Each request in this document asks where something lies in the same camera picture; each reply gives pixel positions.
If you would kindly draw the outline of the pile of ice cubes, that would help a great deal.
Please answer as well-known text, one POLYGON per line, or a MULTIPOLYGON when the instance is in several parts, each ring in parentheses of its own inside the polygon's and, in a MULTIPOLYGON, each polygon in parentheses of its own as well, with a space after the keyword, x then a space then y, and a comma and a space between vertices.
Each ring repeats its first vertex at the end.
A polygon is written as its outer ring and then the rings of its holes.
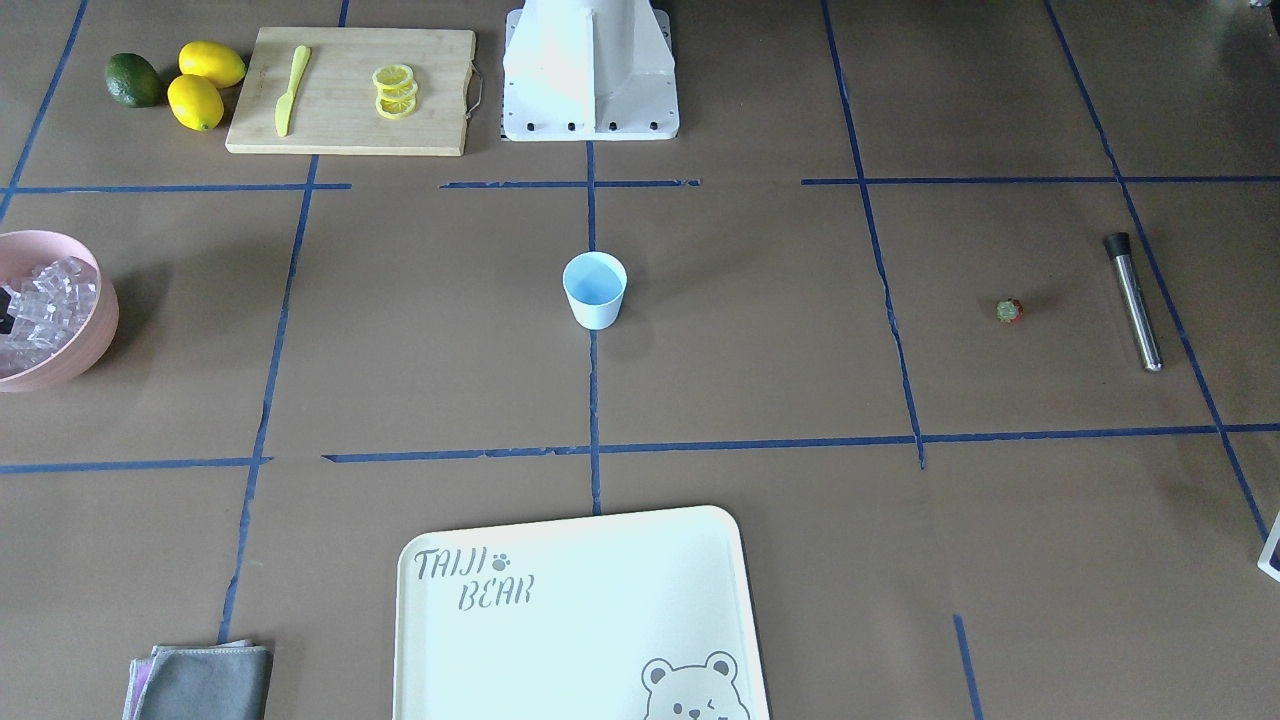
POLYGON ((78 258, 60 258, 4 283, 15 325, 3 334, 1 373, 15 375, 49 360, 70 343, 95 310, 101 278, 78 258))

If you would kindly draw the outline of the light blue cup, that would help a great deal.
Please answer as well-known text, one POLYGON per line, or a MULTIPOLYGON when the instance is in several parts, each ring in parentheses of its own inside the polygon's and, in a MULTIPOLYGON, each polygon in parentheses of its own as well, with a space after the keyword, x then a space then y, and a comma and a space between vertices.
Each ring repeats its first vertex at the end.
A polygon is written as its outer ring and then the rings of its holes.
POLYGON ((571 313, 588 331, 604 331, 616 322, 627 284, 625 265, 608 252, 582 252, 562 272, 571 313))

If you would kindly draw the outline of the pink bowl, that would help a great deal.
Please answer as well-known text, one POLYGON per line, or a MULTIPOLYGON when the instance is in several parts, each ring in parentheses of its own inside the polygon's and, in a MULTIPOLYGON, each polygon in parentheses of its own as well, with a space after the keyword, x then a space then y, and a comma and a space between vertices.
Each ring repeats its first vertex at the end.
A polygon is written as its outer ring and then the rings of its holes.
POLYGON ((13 231, 3 251, 3 392, 49 389, 86 373, 119 320, 96 256, 54 231, 13 231))

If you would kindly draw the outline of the green avocado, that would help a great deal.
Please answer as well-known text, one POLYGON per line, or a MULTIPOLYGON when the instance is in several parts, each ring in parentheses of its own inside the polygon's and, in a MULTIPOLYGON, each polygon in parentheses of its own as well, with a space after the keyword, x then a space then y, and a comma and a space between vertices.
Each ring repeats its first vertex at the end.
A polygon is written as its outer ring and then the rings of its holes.
POLYGON ((124 108, 155 108, 163 100, 159 73, 133 53, 111 55, 104 68, 104 82, 110 99, 124 108))

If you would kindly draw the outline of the lemon near board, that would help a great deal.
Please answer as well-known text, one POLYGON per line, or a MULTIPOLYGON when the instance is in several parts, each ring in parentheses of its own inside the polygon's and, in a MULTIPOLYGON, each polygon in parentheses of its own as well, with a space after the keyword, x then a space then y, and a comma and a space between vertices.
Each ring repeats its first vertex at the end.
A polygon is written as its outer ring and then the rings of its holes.
POLYGON ((182 74, 204 77, 216 88, 239 85, 247 72, 244 59, 234 49, 214 41, 186 44, 179 51, 178 64, 182 74))

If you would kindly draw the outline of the yellow plastic knife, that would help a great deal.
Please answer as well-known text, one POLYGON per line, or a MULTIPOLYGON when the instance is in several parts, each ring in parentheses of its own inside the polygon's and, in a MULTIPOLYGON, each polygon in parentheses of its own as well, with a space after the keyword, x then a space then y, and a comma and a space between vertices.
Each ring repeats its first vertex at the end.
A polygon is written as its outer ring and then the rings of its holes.
POLYGON ((291 132, 291 118, 296 96, 305 77, 311 54, 311 47, 305 45, 296 46, 292 53, 285 87, 282 95, 276 99, 274 108, 274 128, 276 136, 280 138, 287 137, 291 132))

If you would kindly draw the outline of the bamboo cutting board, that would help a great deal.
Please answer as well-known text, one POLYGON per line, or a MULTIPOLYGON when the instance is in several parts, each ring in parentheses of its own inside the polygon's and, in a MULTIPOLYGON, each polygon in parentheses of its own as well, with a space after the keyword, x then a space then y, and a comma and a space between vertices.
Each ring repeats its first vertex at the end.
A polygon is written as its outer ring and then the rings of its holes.
POLYGON ((225 147, 236 154, 457 158, 465 150, 475 50, 471 29, 262 27, 225 147), (274 108, 300 45, 312 54, 291 132, 280 138, 274 108), (404 119, 375 111, 372 73, 387 64, 411 65, 416 74, 417 109, 404 119))

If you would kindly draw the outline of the grey folded cloth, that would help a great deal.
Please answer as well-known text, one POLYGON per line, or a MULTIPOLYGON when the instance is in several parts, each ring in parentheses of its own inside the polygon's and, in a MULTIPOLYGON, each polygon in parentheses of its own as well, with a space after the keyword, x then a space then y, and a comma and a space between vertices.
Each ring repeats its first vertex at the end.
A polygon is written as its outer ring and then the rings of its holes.
POLYGON ((157 644, 134 659, 124 719, 261 719, 273 655, 242 639, 209 647, 157 644))

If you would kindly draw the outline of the lemon slices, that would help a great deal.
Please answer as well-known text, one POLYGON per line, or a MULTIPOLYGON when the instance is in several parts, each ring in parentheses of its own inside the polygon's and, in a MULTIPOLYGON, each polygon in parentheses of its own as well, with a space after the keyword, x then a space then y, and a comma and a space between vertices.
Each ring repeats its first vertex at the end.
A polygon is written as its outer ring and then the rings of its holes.
POLYGON ((419 104, 419 83, 415 70, 407 64, 387 64, 372 73, 375 111, 388 120, 403 119, 413 114, 419 104))

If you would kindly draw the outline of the cream bear tray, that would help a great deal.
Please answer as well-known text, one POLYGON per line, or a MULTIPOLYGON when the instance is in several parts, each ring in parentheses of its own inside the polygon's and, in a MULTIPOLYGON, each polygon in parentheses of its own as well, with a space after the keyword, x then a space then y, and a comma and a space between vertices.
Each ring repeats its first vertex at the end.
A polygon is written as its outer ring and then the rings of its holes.
POLYGON ((701 505, 399 553, 396 719, 768 719, 736 520, 701 505))

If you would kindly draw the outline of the red strawberry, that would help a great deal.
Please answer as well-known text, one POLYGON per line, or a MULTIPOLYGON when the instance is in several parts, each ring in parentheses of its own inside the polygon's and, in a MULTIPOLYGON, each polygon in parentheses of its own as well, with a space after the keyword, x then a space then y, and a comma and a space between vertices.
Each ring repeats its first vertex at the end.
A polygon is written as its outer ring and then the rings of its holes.
POLYGON ((1012 324, 1023 319, 1025 307, 1018 299, 1002 299, 995 306, 995 315, 1002 324, 1012 324))

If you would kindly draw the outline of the steel muddler black tip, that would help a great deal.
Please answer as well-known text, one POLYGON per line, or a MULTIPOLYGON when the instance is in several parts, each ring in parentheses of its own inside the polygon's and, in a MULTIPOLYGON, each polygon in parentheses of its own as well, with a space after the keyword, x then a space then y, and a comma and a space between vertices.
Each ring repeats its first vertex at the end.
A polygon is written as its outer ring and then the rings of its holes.
POLYGON ((1123 296, 1140 365, 1146 372, 1161 372, 1164 369, 1164 359, 1149 323, 1146 300, 1133 259, 1132 238, 1129 233, 1117 232, 1107 234, 1102 243, 1117 277, 1117 286, 1123 296))

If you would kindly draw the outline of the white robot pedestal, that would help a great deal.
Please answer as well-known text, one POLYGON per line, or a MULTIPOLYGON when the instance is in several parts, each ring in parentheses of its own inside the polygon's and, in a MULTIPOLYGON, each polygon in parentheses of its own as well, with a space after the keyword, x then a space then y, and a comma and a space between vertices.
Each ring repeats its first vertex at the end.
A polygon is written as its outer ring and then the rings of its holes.
POLYGON ((506 17, 502 67, 508 141, 678 135, 669 15, 649 1, 526 1, 506 17))

